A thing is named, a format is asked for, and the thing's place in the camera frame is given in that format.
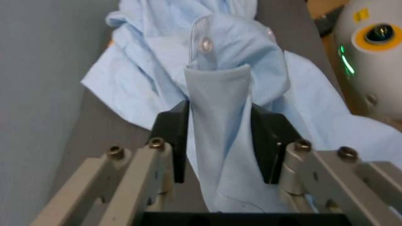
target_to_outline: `gray table surface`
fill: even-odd
[[[297,53],[315,63],[340,92],[320,36],[303,0],[259,0],[256,19],[271,27],[278,44],[284,50]],[[85,158],[99,157],[112,145],[137,150],[145,144],[148,134],[149,131],[121,119],[86,91],[81,114],[65,148],[51,195],[58,191]],[[174,202],[168,211],[207,211],[198,180],[188,163],[185,183],[175,185],[175,193]],[[94,208],[85,225],[95,224],[104,210],[105,206]]]

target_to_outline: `yellow ring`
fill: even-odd
[[[355,40],[357,46],[359,46],[360,48],[362,48],[364,50],[369,50],[369,51],[385,51],[385,50],[395,48],[402,42],[402,30],[394,24],[391,24],[392,28],[394,29],[394,36],[390,41],[388,41],[387,43],[384,43],[384,44],[379,44],[379,45],[375,45],[375,44],[371,44],[371,43],[367,42],[365,39],[366,34],[371,29],[373,29],[375,26],[377,26],[377,24],[367,26],[367,27],[361,29],[356,34],[356,37],[354,38],[354,40]]]

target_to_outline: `light blue shirt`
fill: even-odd
[[[122,0],[114,44],[82,83],[125,120],[150,129],[191,102],[187,156],[210,211],[283,212],[252,150],[251,104],[284,114],[317,150],[346,145],[401,167],[401,134],[352,116],[325,75],[283,51],[253,21],[256,1]],[[209,40],[212,48],[202,48]]]

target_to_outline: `gray wall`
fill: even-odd
[[[47,198],[78,116],[79,84],[110,38],[117,0],[0,2],[0,225],[22,226]]]

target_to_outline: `screw head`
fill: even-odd
[[[340,157],[340,159],[347,162],[356,162],[359,158],[359,154],[356,150],[346,146],[340,147],[338,149],[338,156]]]
[[[311,151],[311,142],[303,138],[297,139],[295,141],[295,151],[297,152]]]
[[[106,152],[107,157],[113,160],[120,160],[124,158],[124,149],[119,146],[112,146]]]
[[[366,94],[366,100],[373,106],[377,105],[377,97],[372,93]]]
[[[149,140],[148,147],[152,149],[164,149],[165,140],[161,137],[154,137]]]

